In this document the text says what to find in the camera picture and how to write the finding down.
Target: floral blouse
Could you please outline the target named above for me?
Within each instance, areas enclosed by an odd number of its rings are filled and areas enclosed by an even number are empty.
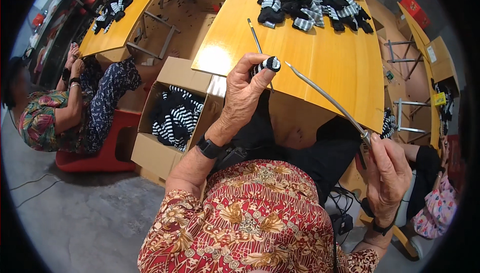
[[[83,153],[87,144],[87,109],[91,100],[83,96],[83,111],[80,124],[55,134],[55,108],[63,108],[68,103],[68,91],[47,90],[30,94],[27,107],[21,114],[17,129],[24,142],[31,148],[44,151],[69,151]]]
[[[205,200],[165,195],[138,257],[142,273],[332,272],[333,229],[313,180],[281,161],[242,162],[215,173]],[[339,272],[372,272],[378,254],[344,254]]]
[[[448,176],[442,177],[440,187],[425,196],[425,207],[412,218],[415,231],[428,238],[444,235],[457,210],[456,193]]]

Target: yellow wooden tabletop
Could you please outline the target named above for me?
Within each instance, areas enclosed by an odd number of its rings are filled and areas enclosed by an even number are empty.
[[[103,33],[104,30],[102,29],[95,35],[92,31],[92,24],[80,45],[82,56],[124,47],[138,19],[146,11],[151,1],[133,0],[132,4],[125,9],[125,17],[119,22],[113,22],[107,33]]]
[[[412,31],[413,39],[415,40],[415,45],[420,53],[423,55],[423,64],[425,65],[425,71],[427,72],[427,79],[428,79],[428,90],[430,94],[430,103],[432,104],[431,107],[431,135],[430,135],[430,145],[432,145],[436,150],[439,151],[438,147],[438,140],[440,138],[440,116],[438,113],[438,109],[433,106],[434,95],[437,93],[431,86],[431,79],[433,78],[432,75],[432,68],[428,62],[428,57],[426,55],[425,45],[430,43],[430,39],[425,34],[425,31],[420,27],[420,25],[415,21],[415,19],[407,12],[407,10],[398,3],[400,10],[402,11],[403,15],[405,16],[406,23],[408,24],[410,30]]]
[[[365,0],[357,2],[370,13]],[[313,27],[308,33],[292,28],[287,18],[275,29],[257,22],[257,0],[226,0],[213,21],[192,69],[226,76],[247,52],[257,52],[247,23],[250,18],[263,53],[282,61],[273,79],[275,90],[304,99],[337,114],[340,112],[299,79],[283,61],[288,61],[329,93],[360,124],[382,131],[384,89],[382,58],[376,33],[363,30],[335,32],[324,16],[325,27]]]

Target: red box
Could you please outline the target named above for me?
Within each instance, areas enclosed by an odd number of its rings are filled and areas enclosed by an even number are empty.
[[[415,0],[402,0],[400,4],[405,7],[406,11],[417,21],[422,29],[430,25],[430,20]]]

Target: dark hair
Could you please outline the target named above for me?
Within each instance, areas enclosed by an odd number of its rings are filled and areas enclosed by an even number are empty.
[[[1,74],[1,89],[0,94],[2,98],[2,106],[10,110],[15,107],[15,100],[13,99],[11,85],[18,76],[20,75],[20,70],[25,66],[24,61],[21,57],[15,56],[8,62],[8,67],[6,72]]]

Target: red plastic chair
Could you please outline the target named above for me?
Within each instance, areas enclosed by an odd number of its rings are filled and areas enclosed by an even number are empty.
[[[117,137],[124,127],[138,126],[140,115],[115,110],[112,127],[103,143],[102,149],[95,155],[83,155],[74,152],[58,151],[55,157],[57,167],[64,172],[123,172],[134,171],[134,162],[122,162],[115,157]]]

